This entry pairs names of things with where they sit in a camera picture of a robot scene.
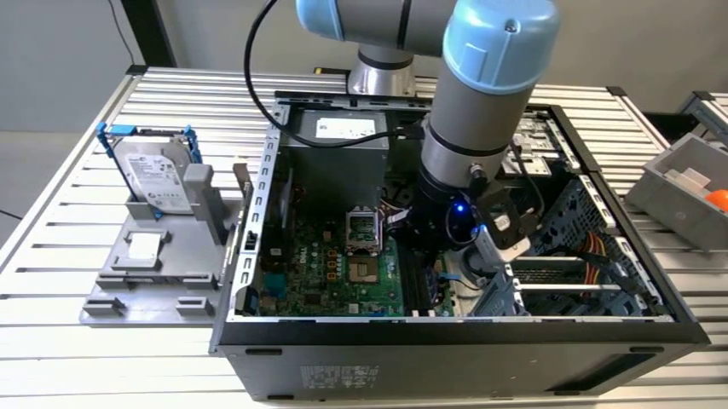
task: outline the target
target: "gray wall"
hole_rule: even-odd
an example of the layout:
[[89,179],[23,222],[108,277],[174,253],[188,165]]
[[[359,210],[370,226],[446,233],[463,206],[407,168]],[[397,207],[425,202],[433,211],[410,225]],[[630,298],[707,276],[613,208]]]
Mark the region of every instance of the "gray wall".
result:
[[105,0],[0,0],[0,130],[84,130],[128,65]]
[[[159,2],[180,63],[240,70],[247,29],[263,0]],[[728,90],[728,0],[556,2],[564,24],[544,83],[620,85],[642,109],[665,111],[694,89]],[[279,0],[254,57],[256,70],[308,73],[314,66],[350,67],[357,46],[307,33],[294,0]],[[415,63],[419,75],[437,76],[438,60],[421,57]]]
[[[158,1],[180,66],[240,70],[263,0]],[[693,89],[728,91],[727,0],[557,2],[564,27],[544,82],[621,85],[648,110],[673,110]],[[0,130],[85,129],[128,67],[107,2],[0,0],[0,38]],[[258,71],[346,68],[355,55],[355,45],[307,33],[294,1],[279,1],[256,41]],[[437,69],[435,59],[417,59],[419,75]]]

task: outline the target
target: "white floor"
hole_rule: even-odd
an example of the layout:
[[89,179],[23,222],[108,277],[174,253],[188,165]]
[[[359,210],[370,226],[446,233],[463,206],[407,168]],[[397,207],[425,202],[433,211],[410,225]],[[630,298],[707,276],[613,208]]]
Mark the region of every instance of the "white floor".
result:
[[[79,133],[0,131],[0,210],[24,216]],[[19,221],[0,213],[0,246]]]

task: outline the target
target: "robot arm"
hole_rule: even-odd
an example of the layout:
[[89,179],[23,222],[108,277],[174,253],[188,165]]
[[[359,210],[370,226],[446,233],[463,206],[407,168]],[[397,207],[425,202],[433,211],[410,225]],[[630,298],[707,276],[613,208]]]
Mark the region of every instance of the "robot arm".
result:
[[298,0],[296,5],[303,26],[324,37],[441,53],[418,191],[406,215],[391,221],[390,233],[430,254],[482,236],[483,257],[509,262],[529,248],[538,211],[516,212],[494,177],[550,60],[560,26],[554,4]]

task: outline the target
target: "green circuit board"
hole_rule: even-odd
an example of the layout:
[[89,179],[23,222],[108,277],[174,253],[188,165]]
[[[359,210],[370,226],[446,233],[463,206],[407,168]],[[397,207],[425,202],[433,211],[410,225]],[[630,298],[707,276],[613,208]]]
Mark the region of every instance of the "green circuit board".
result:
[[263,295],[262,315],[403,316],[394,240],[377,256],[347,256],[345,234],[343,222],[295,222],[284,296]]

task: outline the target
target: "black computer chassis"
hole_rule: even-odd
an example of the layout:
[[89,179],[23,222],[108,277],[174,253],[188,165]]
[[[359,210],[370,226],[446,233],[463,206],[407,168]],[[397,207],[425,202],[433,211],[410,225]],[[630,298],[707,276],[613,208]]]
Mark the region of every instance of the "black computer chassis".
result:
[[[431,100],[276,92],[286,104],[324,108]],[[560,106],[549,111],[605,199],[620,233],[650,275],[673,322],[403,322],[272,320],[228,322],[220,305],[211,353],[223,354],[255,400],[507,398],[598,395],[709,344],[609,188],[592,153]],[[224,280],[220,304],[230,300]]]

